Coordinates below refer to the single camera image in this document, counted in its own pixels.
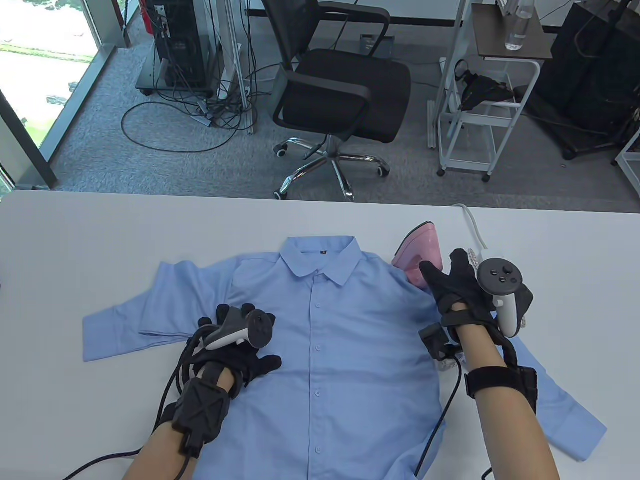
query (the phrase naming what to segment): hand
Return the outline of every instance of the hand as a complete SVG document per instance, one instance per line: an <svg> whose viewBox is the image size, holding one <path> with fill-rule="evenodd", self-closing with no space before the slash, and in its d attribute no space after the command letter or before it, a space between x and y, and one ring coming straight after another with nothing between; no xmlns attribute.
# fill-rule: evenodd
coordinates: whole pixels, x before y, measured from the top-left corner
<svg viewBox="0 0 640 480"><path fill-rule="evenodd" d="M495 310L492 296L478 284L476 272L469 264L467 253L458 248L449 258L449 275L442 273L431 262L420 263L422 276L442 314L442 326L449 329L449 335L456 341L458 336L455 330L461 325L483 325L488 327L491 334L497 333L498 323L491 315L491 311Z"/></svg>
<svg viewBox="0 0 640 480"><path fill-rule="evenodd" d="M216 309L216 322L218 325L224 323L229 313L229 308L226 304L218 305ZM255 307L251 303L245 303L241 308L243 316L247 316L254 310ZM274 324L276 317L273 314L267 315L271 323ZM231 344L217 350L203 349L193 356L190 363L193 364L193 370L196 373L209 362L223 365L234 374L237 380L242 381L246 387L255 378L271 373L282 366L282 359L279 356L267 355L258 358L258 351L249 342L244 341L240 345Z"/></svg>

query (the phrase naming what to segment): white vr controller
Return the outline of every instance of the white vr controller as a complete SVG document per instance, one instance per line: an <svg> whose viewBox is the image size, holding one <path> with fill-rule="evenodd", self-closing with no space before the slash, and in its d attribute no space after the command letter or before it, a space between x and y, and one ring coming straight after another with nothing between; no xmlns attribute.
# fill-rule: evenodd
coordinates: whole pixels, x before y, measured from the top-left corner
<svg viewBox="0 0 640 480"><path fill-rule="evenodd" d="M508 339L518 335L522 318L533 301L533 295L522 283L520 270L499 252L483 250L478 256L477 280L482 289L493 296L498 325ZM519 292L522 311L518 311L516 292Z"/></svg>

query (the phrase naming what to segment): shirt sleeve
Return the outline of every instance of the shirt sleeve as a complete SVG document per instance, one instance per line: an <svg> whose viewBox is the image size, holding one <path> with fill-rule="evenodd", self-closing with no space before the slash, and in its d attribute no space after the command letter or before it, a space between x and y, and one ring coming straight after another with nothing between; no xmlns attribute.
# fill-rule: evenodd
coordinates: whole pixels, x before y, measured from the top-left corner
<svg viewBox="0 0 640 480"><path fill-rule="evenodd" d="M549 443L575 460L587 460L607 427L556 385L520 339L511 342L518 353L518 363L538 372L538 421Z"/></svg>
<svg viewBox="0 0 640 480"><path fill-rule="evenodd" d="M84 360L122 355L190 337L202 317L226 302L239 260L200 269L192 262L161 264L154 286L83 321Z"/></svg>

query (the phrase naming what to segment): water bottle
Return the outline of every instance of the water bottle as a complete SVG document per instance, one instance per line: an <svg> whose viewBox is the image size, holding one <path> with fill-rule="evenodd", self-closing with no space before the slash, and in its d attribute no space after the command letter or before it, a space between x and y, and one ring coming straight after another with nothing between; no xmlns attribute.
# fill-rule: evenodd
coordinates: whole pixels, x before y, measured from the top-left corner
<svg viewBox="0 0 640 480"><path fill-rule="evenodd" d="M516 13L508 19L507 39L504 46L507 50L520 50L524 39L527 38L529 22L533 18L535 0L520 0Z"/></svg>

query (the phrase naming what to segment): black office chair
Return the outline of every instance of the black office chair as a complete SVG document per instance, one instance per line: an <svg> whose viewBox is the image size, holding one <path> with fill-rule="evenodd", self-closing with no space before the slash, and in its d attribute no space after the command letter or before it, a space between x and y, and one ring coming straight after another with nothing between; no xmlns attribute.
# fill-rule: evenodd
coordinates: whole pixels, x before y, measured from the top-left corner
<svg viewBox="0 0 640 480"><path fill-rule="evenodd" d="M317 0L262 0L282 53L270 99L273 121L281 127L327 135L322 145L290 138L277 145L278 157L289 144L308 150L311 162L298 168L274 192L287 198L293 182L316 168L330 163L338 176L344 196L353 201L349 181L341 161L366 162L378 166L378 175L389 175L384 160L340 152L340 142L350 137L392 142L400 130L411 95L411 74L402 63L374 58L389 27L391 17L383 8ZM317 26L325 13L345 15L353 22L383 24L381 35L368 56L336 50L309 50ZM296 70L293 60L300 61Z"/></svg>

